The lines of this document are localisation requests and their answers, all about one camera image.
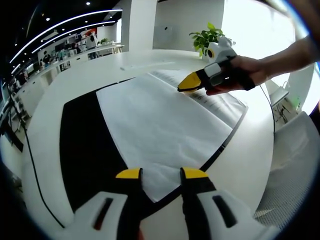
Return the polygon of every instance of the white fabric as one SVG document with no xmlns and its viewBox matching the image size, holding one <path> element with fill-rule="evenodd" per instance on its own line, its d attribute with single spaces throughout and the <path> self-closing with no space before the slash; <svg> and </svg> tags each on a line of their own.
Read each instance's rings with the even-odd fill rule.
<svg viewBox="0 0 320 240">
<path fill-rule="evenodd" d="M 93 38 L 94 38 L 93 41 L 91 41 L 91 35 L 88 36 L 87 39 L 85 40 L 85 46 L 86 46 L 86 49 L 87 49 L 87 50 L 88 50 L 88 49 L 91 49 L 91 48 L 94 48 L 94 47 L 97 46 L 98 40 L 97 40 L 97 38 L 96 38 L 95 35 L 92 35 L 92 36 L 93 36 Z"/>
<path fill-rule="evenodd" d="M 180 168 L 200 168 L 232 128 L 164 81 L 145 74 L 99 90 L 97 98 L 128 168 L 143 168 L 154 202 L 180 185 Z"/>
<path fill-rule="evenodd" d="M 179 83 L 191 72 L 187 70 L 156 70 L 150 72 L 158 78 L 177 89 Z M 209 112 L 222 120 L 232 129 L 236 126 L 241 116 L 246 112 L 247 106 L 233 92 L 208 96 L 204 88 L 188 94 L 190 98 L 205 107 Z"/>
</svg>

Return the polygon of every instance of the chair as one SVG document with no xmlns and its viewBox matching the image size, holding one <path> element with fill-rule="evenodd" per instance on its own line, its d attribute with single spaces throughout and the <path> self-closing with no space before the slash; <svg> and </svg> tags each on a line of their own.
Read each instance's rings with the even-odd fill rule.
<svg viewBox="0 0 320 240">
<path fill-rule="evenodd" d="M 301 112 L 274 134 L 271 172 L 254 218 L 280 229 L 304 201 L 320 160 L 320 136 Z"/>
<path fill-rule="evenodd" d="M 272 80 L 269 80 L 265 83 L 265 86 L 269 92 L 270 104 L 272 108 L 277 106 L 289 94 L 289 91 L 285 89 L 285 86 L 288 84 L 289 82 L 286 81 L 284 82 L 283 86 L 278 86 Z"/>
</svg>

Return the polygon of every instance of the desk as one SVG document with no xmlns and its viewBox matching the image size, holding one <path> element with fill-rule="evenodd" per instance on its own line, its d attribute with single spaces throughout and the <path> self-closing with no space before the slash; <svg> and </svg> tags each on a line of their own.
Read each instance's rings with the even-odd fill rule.
<svg viewBox="0 0 320 240">
<path fill-rule="evenodd" d="M 74 219 L 64 188 L 59 155 L 64 104 L 90 91 L 156 69 L 196 71 L 205 65 L 196 52 L 124 52 L 76 65 L 56 77 L 33 114 L 28 136 L 43 197 L 62 224 L 68 226 Z M 253 214 L 269 176 L 274 121 L 269 102 L 260 87 L 234 94 L 247 103 L 248 111 L 225 150 L 207 172 L 217 189 L 228 190 L 243 200 Z M 50 237 L 57 237 L 61 227 L 41 201 L 29 152 L 24 150 L 22 154 L 22 185 L 28 212 Z M 144 219 L 141 229 L 146 240 L 188 239 L 181 197 Z"/>
<path fill-rule="evenodd" d="M 83 62 L 87 62 L 88 54 L 98 52 L 101 50 L 109 50 L 112 49 L 112 52 L 115 52 L 115 49 L 121 48 L 124 45 L 120 44 L 110 44 L 97 47 L 95 49 L 91 49 L 88 51 L 81 52 L 79 54 L 68 57 L 64 60 L 57 61 L 52 63 L 47 68 L 43 69 L 36 75 L 33 75 L 26 84 L 22 86 L 22 88 L 17 92 L 15 96 L 19 97 L 23 103 L 24 109 L 31 117 L 33 116 L 36 107 L 42 98 L 43 94 L 49 87 L 49 85 L 53 82 L 53 80 L 57 77 L 57 75 L 61 72 L 60 65 L 70 62 L 71 67 Z"/>
</svg>

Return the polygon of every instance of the black cable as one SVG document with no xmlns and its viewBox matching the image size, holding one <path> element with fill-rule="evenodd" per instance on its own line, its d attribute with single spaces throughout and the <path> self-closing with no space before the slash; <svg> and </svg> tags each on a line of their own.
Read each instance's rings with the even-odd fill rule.
<svg viewBox="0 0 320 240">
<path fill-rule="evenodd" d="M 276 119 L 275 119 L 275 114 L 271 105 L 271 102 L 269 100 L 269 97 L 267 96 L 267 94 L 265 93 L 264 89 L 262 88 L 261 85 L 259 85 L 259 87 L 261 88 L 263 94 L 265 95 L 265 98 L 267 99 L 267 101 L 269 102 L 270 108 L 271 108 L 271 112 L 272 112 L 272 118 L 273 118 L 273 133 L 276 132 Z"/>
<path fill-rule="evenodd" d="M 39 190 L 39 194 L 40 194 L 40 197 L 41 197 L 41 200 L 44 204 L 44 206 L 46 207 L 46 209 L 49 211 L 49 213 L 51 214 L 51 216 L 54 218 L 54 220 L 56 220 L 56 222 L 62 227 L 62 228 L 65 228 L 65 226 L 56 218 L 56 216 L 53 214 L 53 212 L 50 210 L 50 208 L 48 207 L 48 205 L 46 204 L 46 201 L 44 199 L 44 196 L 42 195 L 42 192 L 41 192 L 41 189 L 40 189 L 40 184 L 39 184 L 39 180 L 38 180 L 38 175 L 37 175 L 37 171 L 36 171 L 36 166 L 35 166 L 35 162 L 34 162 L 34 158 L 32 156 L 32 152 L 31 152 L 31 148 L 30 148 L 30 143 L 29 143 L 29 138 L 28 138 L 28 134 L 27 134 L 27 130 L 26 130 L 26 126 L 25 126 L 25 123 L 23 122 L 22 120 L 22 117 L 20 116 L 20 113 L 18 112 L 17 108 L 16 108 L 16 105 L 15 105 L 15 101 L 13 100 L 12 98 L 12 95 L 11 95 L 11 91 L 9 89 L 9 84 L 7 84 L 7 88 L 8 88 L 8 92 L 9 92 L 9 97 L 10 97 L 10 100 L 12 101 L 13 103 L 13 107 L 14 107 L 14 110 L 18 116 L 18 119 L 21 123 L 21 126 L 22 126 L 22 129 L 24 131 L 24 134 L 25 134 L 25 139 L 26 139 L 26 143 L 28 145 L 28 149 L 29 149 L 29 153 L 30 153 L 30 158 L 31 158 L 31 162 L 32 162 L 32 167 L 33 167 L 33 171 L 34 171 L 34 176 L 35 176 L 35 181 L 36 181 L 36 185 L 38 187 L 38 190 Z"/>
<path fill-rule="evenodd" d="M 9 120 L 10 120 L 10 128 L 11 128 L 11 130 L 12 130 L 11 108 L 10 108 L 10 110 L 9 110 Z"/>
</svg>

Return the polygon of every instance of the green leaves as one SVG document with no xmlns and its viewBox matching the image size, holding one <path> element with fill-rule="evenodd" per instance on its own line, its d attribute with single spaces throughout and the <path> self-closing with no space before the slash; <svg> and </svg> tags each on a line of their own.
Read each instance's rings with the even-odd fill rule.
<svg viewBox="0 0 320 240">
<path fill-rule="evenodd" d="M 198 32 L 198 31 L 196 31 L 196 32 L 191 32 L 191 33 L 189 33 L 189 36 L 192 35 L 192 34 L 194 34 L 194 35 L 200 35 L 201 33 Z"/>
<path fill-rule="evenodd" d="M 218 43 L 218 37 L 225 36 L 221 29 L 216 28 L 212 23 L 208 22 L 207 24 L 208 31 L 202 30 L 201 32 L 191 32 L 189 36 L 192 36 L 193 46 L 196 51 L 201 49 L 200 56 L 202 54 L 207 55 L 207 48 L 209 47 L 209 43 Z"/>
<path fill-rule="evenodd" d="M 208 22 L 208 29 L 215 29 L 215 26 L 211 22 Z"/>
</svg>

